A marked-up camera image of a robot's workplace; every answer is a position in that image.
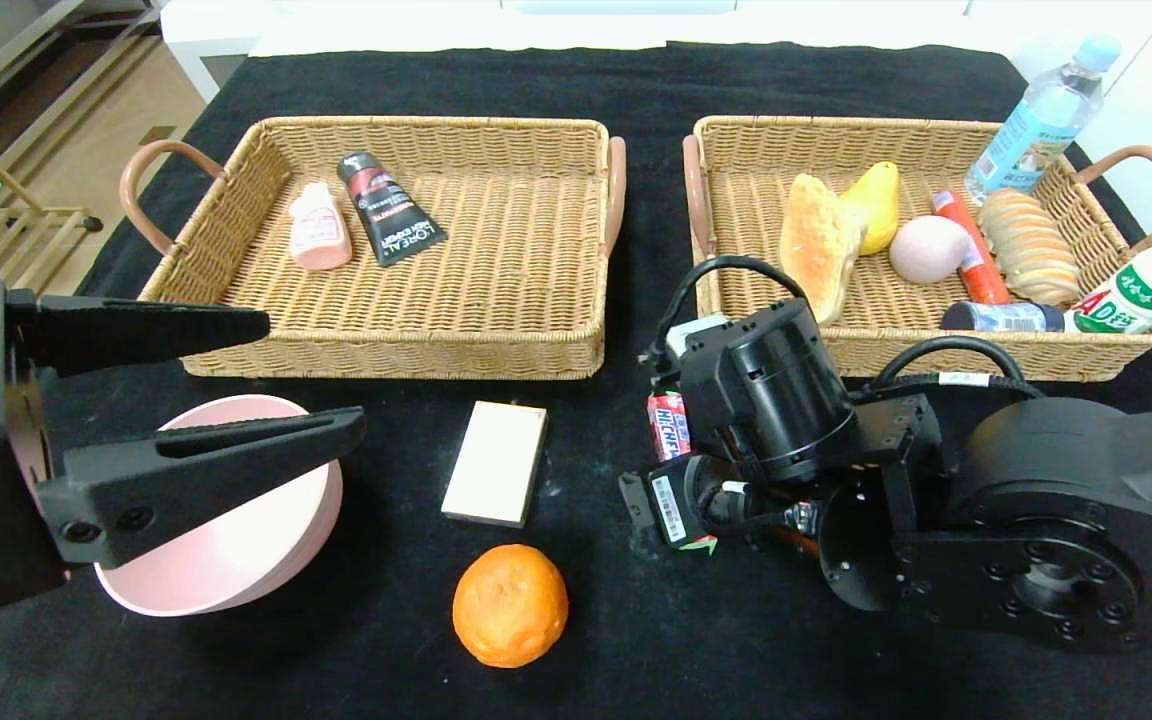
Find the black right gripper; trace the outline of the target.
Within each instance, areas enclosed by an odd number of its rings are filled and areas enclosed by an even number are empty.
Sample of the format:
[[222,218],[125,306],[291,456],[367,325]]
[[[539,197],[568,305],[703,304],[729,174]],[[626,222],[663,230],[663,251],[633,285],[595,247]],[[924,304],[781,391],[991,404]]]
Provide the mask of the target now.
[[659,461],[645,479],[636,471],[617,477],[617,488],[634,529],[658,529],[669,550],[717,550],[718,538],[704,529],[699,500],[719,486],[717,458],[685,454]]

